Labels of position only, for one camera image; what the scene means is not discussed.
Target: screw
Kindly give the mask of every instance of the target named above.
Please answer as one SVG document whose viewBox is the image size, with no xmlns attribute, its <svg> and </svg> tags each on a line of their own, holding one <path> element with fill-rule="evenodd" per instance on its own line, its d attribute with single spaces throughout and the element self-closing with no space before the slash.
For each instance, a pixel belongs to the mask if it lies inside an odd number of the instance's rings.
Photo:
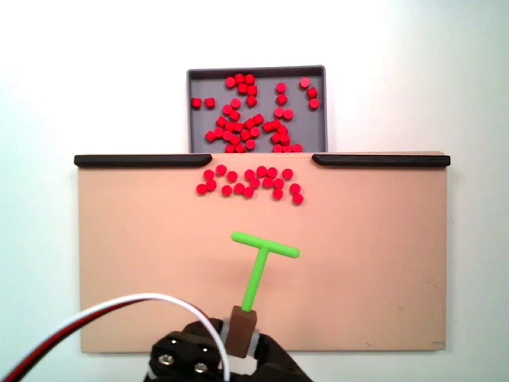
<svg viewBox="0 0 509 382">
<path fill-rule="evenodd" d="M 168 354 L 163 354 L 162 356 L 159 356 L 157 360 L 159 361 L 160 364 L 163 364 L 164 366 L 171 366 L 173 362 L 175 362 L 173 357 Z"/>
<path fill-rule="evenodd" d="M 208 367 L 206 364 L 198 362 L 197 364 L 194 365 L 194 371 L 197 372 L 198 374 L 202 374 L 208 371 Z"/>
</svg>

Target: white cable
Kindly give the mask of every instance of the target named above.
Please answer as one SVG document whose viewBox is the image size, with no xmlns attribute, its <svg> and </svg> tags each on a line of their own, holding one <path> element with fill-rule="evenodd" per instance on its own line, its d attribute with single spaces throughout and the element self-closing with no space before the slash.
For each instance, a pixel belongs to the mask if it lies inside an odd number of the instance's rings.
<svg viewBox="0 0 509 382">
<path fill-rule="evenodd" d="M 188 302 L 186 302 L 184 300 L 180 300 L 179 298 L 176 298 L 173 296 L 168 296 L 166 294 L 161 294 L 161 293 L 130 294 L 128 296 L 114 298 L 113 300 L 102 302 L 99 305 L 88 308 L 88 309 L 84 310 L 83 312 L 78 313 L 76 316 L 74 316 L 73 318 L 71 318 L 70 320 L 63 323 L 55 330 L 53 330 L 44 340 L 42 340 L 40 343 L 38 343 L 36 346 L 34 346 L 33 349 L 31 349 L 29 352 L 27 352 L 27 356 L 31 352 L 33 352 L 35 349 L 37 349 L 41 344 L 46 342 L 55 333 L 60 332 L 63 328 L 71 325 L 73 322 L 78 321 L 82 318 L 85 318 L 88 315 L 93 314 L 99 310 L 103 310 L 105 308 L 109 308 L 114 305 L 122 304 L 124 302 L 133 302 L 136 300 L 162 300 L 162 301 L 172 302 L 173 304 L 182 306 L 183 308 L 189 310 L 191 313 L 193 313 L 195 316 L 197 316 L 198 319 L 201 321 L 202 324 L 204 324 L 205 328 L 212 336 L 212 339 L 214 340 L 214 342 L 217 345 L 217 349 L 220 351 L 221 360 L 223 361 L 223 380 L 225 380 L 227 382 L 230 380 L 230 363 L 228 362 L 226 348 L 224 347 L 224 344 L 221 341 L 221 338 L 220 338 L 219 334 L 217 333 L 216 329 L 214 329 L 214 326 L 212 325 L 212 323 L 195 306 L 189 304 Z"/>
</svg>

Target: white background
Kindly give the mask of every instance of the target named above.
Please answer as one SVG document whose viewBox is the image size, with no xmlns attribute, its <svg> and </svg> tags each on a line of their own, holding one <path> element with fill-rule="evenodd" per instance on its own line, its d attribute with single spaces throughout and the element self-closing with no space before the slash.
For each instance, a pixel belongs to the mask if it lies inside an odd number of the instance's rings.
<svg viewBox="0 0 509 382">
<path fill-rule="evenodd" d="M 0 374 L 79 309 L 75 154 L 185 152 L 189 68 L 323 64 L 331 151 L 451 155 L 447 350 L 297 362 L 509 380 L 509 2 L 430 3 L 1 2 Z M 138 382 L 146 362 L 75 335 L 27 380 Z"/>
</svg>

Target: wooden board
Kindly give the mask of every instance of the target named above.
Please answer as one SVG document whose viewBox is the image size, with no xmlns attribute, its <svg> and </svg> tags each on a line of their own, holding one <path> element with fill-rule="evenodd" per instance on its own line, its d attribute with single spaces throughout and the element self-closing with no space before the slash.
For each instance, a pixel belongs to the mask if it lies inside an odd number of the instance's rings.
<svg viewBox="0 0 509 382">
<path fill-rule="evenodd" d="M 206 169 L 291 168 L 305 202 L 198 196 Z M 301 250 L 270 254 L 254 307 L 288 350 L 445 347 L 446 169 L 319 166 L 311 154 L 214 154 L 201 168 L 79 168 L 81 307 L 139 292 L 184 298 L 209 317 L 240 305 L 256 249 L 241 231 Z M 163 302 L 82 330 L 85 352 L 148 352 L 194 317 Z"/>
</svg>

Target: green handle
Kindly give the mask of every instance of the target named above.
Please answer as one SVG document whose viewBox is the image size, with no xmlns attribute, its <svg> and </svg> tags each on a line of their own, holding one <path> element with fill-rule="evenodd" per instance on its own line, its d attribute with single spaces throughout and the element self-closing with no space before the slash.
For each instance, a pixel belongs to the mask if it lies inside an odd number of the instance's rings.
<svg viewBox="0 0 509 382">
<path fill-rule="evenodd" d="M 288 256 L 293 259 L 299 257 L 300 252 L 296 248 L 276 243 L 275 241 L 265 240 L 257 236 L 247 235 L 242 232 L 233 232 L 231 238 L 238 243 L 258 248 L 258 255 L 256 256 L 251 278 L 247 284 L 247 290 L 241 306 L 243 311 L 249 312 L 253 306 L 253 301 L 255 300 L 260 280 L 262 279 L 263 268 L 265 267 L 269 252 L 278 253 L 279 255 Z"/>
</svg>

